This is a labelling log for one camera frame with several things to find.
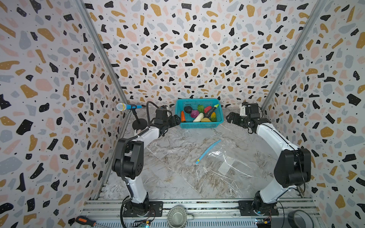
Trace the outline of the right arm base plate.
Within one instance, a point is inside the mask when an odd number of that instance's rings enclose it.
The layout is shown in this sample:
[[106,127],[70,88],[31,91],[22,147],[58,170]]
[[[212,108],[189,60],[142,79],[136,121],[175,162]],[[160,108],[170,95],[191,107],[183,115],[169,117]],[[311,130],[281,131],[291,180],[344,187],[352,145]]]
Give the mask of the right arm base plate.
[[238,205],[241,216],[279,215],[276,203],[267,204],[257,200],[240,200],[238,201]]

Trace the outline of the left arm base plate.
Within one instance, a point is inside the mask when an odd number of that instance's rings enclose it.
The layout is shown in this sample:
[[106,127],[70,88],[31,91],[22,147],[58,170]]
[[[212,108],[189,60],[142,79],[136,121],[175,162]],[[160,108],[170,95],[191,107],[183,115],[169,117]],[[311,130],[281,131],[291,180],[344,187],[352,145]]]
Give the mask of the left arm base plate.
[[163,202],[150,201],[144,203],[127,202],[124,206],[124,211],[121,214],[124,218],[131,217],[162,217]]

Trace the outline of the clear zip top bag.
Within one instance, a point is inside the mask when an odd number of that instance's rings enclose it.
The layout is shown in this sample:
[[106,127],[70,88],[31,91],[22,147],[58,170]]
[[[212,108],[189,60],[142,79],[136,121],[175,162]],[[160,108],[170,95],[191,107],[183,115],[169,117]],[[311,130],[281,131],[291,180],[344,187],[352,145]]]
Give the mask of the clear zip top bag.
[[217,142],[196,163],[198,191],[205,198],[253,198],[273,180],[277,159],[250,145]]

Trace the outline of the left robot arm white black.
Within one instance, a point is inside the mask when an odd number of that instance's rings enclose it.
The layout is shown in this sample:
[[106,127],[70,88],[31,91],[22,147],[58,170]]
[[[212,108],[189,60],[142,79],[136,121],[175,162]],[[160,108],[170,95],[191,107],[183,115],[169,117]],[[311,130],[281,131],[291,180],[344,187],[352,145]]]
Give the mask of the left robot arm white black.
[[132,124],[137,133],[130,138],[121,138],[112,162],[112,171],[125,183],[129,196],[124,207],[135,215],[145,215],[149,211],[150,202],[147,190],[139,177],[144,167],[144,149],[152,141],[163,137],[170,128],[178,126],[182,121],[173,115],[166,106],[156,109],[155,118],[141,119],[136,113],[139,106],[131,106],[136,120]]

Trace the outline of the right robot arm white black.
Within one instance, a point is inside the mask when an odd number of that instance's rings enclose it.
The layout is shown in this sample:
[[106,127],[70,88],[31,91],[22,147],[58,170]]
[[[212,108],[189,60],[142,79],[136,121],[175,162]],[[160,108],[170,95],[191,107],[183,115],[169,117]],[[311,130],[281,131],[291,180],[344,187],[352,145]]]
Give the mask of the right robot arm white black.
[[258,215],[273,212],[278,199],[290,190],[297,190],[311,180],[311,154],[308,149],[300,148],[286,139],[264,117],[258,104],[243,102],[239,113],[231,112],[226,116],[228,123],[257,134],[278,156],[273,180],[255,194],[252,210]]

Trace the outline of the red toy pepper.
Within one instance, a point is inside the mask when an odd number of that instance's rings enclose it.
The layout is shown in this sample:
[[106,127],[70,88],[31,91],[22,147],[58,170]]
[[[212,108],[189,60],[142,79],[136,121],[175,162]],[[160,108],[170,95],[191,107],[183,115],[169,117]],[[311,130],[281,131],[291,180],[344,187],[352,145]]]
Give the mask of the red toy pepper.
[[211,109],[212,109],[212,107],[211,107],[211,106],[207,106],[207,107],[205,107],[205,109],[204,109],[204,113],[205,113],[205,114],[206,114],[206,113],[208,113]]

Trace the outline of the teal plastic basket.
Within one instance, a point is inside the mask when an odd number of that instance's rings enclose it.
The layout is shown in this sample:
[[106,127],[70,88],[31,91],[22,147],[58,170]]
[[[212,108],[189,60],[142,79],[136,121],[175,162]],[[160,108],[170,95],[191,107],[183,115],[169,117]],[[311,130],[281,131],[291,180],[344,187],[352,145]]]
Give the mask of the teal plastic basket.
[[175,113],[181,118],[182,129],[216,128],[224,121],[218,99],[179,99]]

